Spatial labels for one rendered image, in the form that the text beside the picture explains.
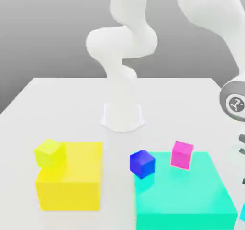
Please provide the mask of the small cyan cube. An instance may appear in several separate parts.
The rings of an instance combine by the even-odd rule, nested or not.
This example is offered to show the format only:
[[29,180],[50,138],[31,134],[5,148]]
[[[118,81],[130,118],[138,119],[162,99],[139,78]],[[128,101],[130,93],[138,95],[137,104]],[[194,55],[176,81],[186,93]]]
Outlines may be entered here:
[[241,212],[240,212],[240,216],[239,219],[243,222],[245,222],[245,203],[242,206]]

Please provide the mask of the large turquoise box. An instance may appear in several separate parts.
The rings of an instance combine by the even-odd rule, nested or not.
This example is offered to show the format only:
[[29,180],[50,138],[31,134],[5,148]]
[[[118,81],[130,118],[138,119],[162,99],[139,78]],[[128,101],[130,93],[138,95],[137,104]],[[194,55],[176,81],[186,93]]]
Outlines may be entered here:
[[152,152],[155,172],[134,178],[136,230],[234,230],[237,210],[206,152],[190,168],[171,166],[170,152]]

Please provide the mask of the large yellow box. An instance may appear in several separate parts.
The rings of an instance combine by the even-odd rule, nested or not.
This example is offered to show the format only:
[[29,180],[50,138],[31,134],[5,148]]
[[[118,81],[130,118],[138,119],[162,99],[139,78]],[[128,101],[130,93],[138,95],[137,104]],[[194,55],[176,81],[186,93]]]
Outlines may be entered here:
[[65,159],[43,167],[36,179],[41,210],[100,209],[103,179],[102,142],[65,142]]

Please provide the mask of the small pink cube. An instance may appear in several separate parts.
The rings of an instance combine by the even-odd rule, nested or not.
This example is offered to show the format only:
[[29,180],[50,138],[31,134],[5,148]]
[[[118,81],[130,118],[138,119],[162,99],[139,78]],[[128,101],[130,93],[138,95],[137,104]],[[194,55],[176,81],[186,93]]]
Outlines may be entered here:
[[176,141],[172,149],[170,165],[188,170],[190,167],[193,149],[193,144]]

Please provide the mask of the small blue cube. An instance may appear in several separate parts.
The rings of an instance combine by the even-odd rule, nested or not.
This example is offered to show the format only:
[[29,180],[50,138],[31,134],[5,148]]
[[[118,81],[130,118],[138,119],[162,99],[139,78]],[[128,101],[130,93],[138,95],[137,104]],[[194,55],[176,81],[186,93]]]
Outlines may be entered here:
[[130,171],[139,179],[144,179],[153,174],[155,167],[155,157],[144,149],[130,155]]

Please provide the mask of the small yellow cube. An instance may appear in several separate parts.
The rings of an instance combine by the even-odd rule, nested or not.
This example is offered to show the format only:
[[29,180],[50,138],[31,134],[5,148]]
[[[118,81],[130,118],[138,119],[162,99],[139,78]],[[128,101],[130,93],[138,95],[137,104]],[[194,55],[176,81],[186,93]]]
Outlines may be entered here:
[[55,166],[66,160],[64,142],[47,139],[34,152],[37,165],[41,168]]

